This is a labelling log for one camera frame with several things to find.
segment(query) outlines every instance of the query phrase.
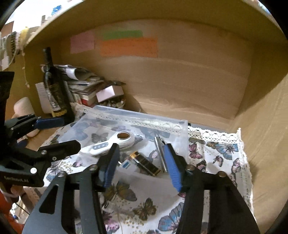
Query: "white massager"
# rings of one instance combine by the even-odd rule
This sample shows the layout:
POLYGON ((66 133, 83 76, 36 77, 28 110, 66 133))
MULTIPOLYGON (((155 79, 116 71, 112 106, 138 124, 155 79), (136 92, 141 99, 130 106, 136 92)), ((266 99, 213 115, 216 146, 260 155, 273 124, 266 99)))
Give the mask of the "white massager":
POLYGON ((132 132, 121 131, 110 137, 109 140, 100 142, 94 145, 89 145, 82 148, 79 153, 83 153, 89 156, 96 156, 107 153, 113 143, 119 145, 120 149, 129 148, 134 144, 135 136, 132 132))

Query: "round brown opening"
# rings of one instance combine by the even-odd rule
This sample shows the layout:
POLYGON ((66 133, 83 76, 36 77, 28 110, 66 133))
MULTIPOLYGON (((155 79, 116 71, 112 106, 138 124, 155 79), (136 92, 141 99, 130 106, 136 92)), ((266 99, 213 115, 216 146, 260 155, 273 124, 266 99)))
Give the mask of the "round brown opening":
POLYGON ((129 133, 119 133, 119 134, 117 135, 117 137, 118 137, 119 139, 121 139, 121 140, 125 140, 125 139, 127 139, 127 138, 130 137, 130 134, 129 134, 129 133))

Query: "wine bottle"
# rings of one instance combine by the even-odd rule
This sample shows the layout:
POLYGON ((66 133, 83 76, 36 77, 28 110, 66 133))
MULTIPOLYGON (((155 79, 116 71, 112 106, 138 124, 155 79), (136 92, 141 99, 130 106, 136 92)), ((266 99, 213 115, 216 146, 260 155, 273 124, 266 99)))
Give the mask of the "wine bottle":
POLYGON ((43 49, 43 52, 46 64, 44 87, 51 104, 52 115, 53 117, 62 117, 65 124, 72 123, 75 119, 75 116, 71 109, 69 99, 66 95, 66 90, 63 80, 61 79, 61 74, 59 70, 53 66, 50 47, 43 49))

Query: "metal pen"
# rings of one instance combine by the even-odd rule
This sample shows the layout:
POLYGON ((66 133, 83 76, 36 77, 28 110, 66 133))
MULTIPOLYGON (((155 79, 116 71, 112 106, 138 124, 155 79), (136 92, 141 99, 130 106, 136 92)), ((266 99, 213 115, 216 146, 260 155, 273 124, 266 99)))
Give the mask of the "metal pen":
POLYGON ((163 151, 163 144, 165 145, 165 142, 160 137, 154 137, 154 143, 155 143, 158 155, 160 157, 163 172, 168 172, 167 165, 164 159, 164 151, 163 151))

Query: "pink sticky note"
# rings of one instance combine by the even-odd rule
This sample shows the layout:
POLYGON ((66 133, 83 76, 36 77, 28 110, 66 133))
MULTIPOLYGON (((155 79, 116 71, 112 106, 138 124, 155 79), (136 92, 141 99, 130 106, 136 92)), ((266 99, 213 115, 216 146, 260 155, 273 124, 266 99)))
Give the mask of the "pink sticky note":
POLYGON ((94 33, 92 30, 70 38, 70 54, 77 54, 87 50, 94 50, 94 33))

